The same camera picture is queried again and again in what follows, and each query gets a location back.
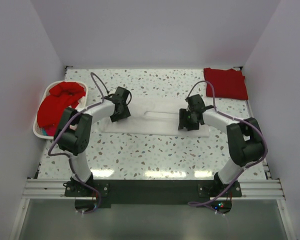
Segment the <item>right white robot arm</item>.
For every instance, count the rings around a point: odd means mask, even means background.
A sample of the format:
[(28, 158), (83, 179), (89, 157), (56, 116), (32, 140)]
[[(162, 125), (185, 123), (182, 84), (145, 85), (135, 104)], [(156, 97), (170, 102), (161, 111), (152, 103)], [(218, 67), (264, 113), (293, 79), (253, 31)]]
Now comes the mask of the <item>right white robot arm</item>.
[(231, 184), (253, 163), (267, 153), (266, 141), (258, 121), (251, 117), (237, 118), (206, 105), (198, 94), (185, 99), (186, 108), (179, 110), (179, 131), (198, 131), (200, 126), (214, 127), (227, 136), (229, 160), (214, 175), (213, 192), (220, 197), (231, 190)]

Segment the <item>white t shirt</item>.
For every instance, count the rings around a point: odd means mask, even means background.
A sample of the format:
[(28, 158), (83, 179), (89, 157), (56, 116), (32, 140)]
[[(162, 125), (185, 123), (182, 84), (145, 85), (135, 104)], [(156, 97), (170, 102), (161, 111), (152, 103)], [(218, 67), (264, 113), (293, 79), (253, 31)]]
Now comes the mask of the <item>white t shirt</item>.
[(128, 105), (128, 118), (117, 122), (104, 118), (99, 121), (97, 129), (101, 133), (209, 137), (210, 131), (206, 125), (199, 130), (178, 129), (179, 110), (187, 106), (187, 102), (180, 98), (136, 97)]

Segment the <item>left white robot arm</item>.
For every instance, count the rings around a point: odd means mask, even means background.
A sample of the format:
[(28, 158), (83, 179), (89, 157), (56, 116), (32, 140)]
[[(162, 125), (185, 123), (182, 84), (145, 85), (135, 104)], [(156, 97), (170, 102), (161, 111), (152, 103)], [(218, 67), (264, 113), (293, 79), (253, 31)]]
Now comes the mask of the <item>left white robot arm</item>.
[(86, 158), (92, 125), (102, 119), (114, 123), (129, 118), (131, 113), (128, 105), (131, 100), (132, 93), (119, 86), (114, 93), (102, 97), (101, 102), (82, 109), (64, 109), (48, 155), (68, 157), (71, 178), (77, 182), (75, 189), (82, 196), (89, 196), (94, 190), (91, 182), (93, 175)]

